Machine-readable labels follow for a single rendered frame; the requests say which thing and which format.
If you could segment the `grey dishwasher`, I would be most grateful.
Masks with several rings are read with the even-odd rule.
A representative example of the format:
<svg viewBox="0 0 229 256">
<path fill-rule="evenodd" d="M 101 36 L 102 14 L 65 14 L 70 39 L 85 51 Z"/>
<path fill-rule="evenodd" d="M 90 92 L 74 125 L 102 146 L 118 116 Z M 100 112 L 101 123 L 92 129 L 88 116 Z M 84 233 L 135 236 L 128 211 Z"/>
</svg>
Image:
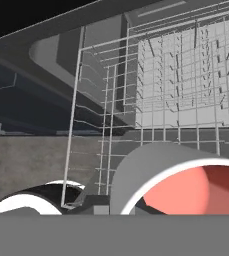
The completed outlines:
<svg viewBox="0 0 229 256">
<path fill-rule="evenodd" d="M 64 136 L 68 140 L 79 47 L 125 35 L 128 15 L 184 0 L 97 0 L 37 28 L 0 39 L 0 136 Z"/>
</svg>

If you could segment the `grey cup with red inside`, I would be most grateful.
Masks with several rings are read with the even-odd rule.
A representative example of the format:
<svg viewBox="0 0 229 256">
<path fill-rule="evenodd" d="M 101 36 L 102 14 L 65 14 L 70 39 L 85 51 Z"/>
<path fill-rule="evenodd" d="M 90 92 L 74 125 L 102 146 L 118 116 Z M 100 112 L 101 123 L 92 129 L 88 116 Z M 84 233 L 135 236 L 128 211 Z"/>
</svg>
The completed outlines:
<svg viewBox="0 0 229 256">
<path fill-rule="evenodd" d="M 154 142 L 130 152 L 113 176 L 110 214 L 129 215 L 154 185 L 197 166 L 229 166 L 229 159 L 171 142 Z"/>
</svg>

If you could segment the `black bowl with white rim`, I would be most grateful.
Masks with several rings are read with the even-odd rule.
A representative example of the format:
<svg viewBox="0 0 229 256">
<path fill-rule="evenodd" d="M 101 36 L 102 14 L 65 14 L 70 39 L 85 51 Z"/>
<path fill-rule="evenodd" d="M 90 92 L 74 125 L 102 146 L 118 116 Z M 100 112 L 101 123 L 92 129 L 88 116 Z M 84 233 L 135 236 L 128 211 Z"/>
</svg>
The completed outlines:
<svg viewBox="0 0 229 256">
<path fill-rule="evenodd" d="M 65 215 L 61 206 L 63 181 L 53 180 L 38 186 L 13 192 L 0 199 L 0 213 L 30 208 L 40 215 Z"/>
</svg>

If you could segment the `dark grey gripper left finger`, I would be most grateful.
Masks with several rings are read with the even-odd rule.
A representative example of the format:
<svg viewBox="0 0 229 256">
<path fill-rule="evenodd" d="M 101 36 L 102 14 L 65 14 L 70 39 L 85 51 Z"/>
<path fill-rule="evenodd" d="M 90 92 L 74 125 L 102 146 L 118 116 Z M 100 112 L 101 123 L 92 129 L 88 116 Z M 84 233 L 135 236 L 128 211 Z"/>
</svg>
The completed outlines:
<svg viewBox="0 0 229 256">
<path fill-rule="evenodd" d="M 64 209 L 64 215 L 108 215 L 110 213 L 110 197 L 108 195 L 79 196 L 69 203 L 71 209 Z"/>
</svg>

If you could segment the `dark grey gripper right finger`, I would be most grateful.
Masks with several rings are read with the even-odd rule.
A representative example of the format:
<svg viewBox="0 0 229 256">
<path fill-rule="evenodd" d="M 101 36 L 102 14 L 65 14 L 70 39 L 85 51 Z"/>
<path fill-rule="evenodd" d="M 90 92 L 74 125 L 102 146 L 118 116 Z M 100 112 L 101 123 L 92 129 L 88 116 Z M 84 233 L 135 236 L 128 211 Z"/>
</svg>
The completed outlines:
<svg viewBox="0 0 229 256">
<path fill-rule="evenodd" d="M 153 214 L 154 209 L 150 206 L 147 206 L 144 198 L 141 198 L 135 205 L 135 213 L 137 215 Z"/>
</svg>

